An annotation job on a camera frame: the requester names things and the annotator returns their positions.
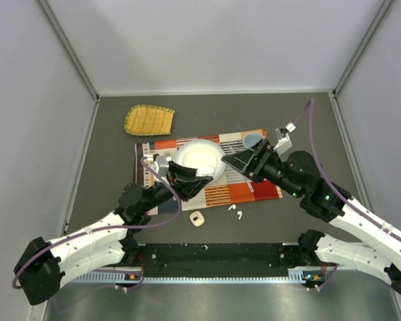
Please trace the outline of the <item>white earbud charging case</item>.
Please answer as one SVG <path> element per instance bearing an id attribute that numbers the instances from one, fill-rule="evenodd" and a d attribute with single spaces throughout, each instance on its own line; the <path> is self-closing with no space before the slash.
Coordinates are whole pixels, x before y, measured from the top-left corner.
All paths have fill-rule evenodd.
<path id="1" fill-rule="evenodd" d="M 205 223 L 205 218 L 200 211 L 194 211 L 189 215 L 190 222 L 195 227 L 200 227 Z"/>

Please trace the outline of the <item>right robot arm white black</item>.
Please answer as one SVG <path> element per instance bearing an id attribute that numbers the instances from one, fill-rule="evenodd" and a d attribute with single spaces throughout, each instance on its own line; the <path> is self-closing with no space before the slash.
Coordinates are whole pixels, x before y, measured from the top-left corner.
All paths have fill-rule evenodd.
<path id="1" fill-rule="evenodd" d="M 347 243 L 308 231 L 299 238 L 299 258 L 307 265 L 334 263 L 374 276 L 401 295 L 401 230 L 366 209 L 349 192 L 325 179 L 306 151 L 281 160 L 269 141 L 261 140 L 221 159 L 244 177 L 270 181 L 295 198 L 309 215 L 357 237 Z"/>

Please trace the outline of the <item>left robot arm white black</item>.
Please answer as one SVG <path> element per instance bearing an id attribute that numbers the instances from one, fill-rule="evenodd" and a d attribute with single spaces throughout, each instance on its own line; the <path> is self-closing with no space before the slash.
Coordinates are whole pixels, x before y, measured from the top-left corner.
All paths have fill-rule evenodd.
<path id="1" fill-rule="evenodd" d="M 52 298 L 74 279 L 107 265 L 133 264 L 138 246 L 133 235 L 141 229 L 151 229 L 148 212 L 167 202 L 177 202 L 177 214 L 182 202 L 197 196 L 213 181 L 211 166 L 199 169 L 183 167 L 158 156 L 154 165 L 164 162 L 164 171 L 151 168 L 146 160 L 142 166 L 157 181 L 150 187 L 130 183 L 123 188 L 118 206 L 99 221 L 63 237 L 32 240 L 13 272 L 12 286 L 23 290 L 32 306 Z"/>

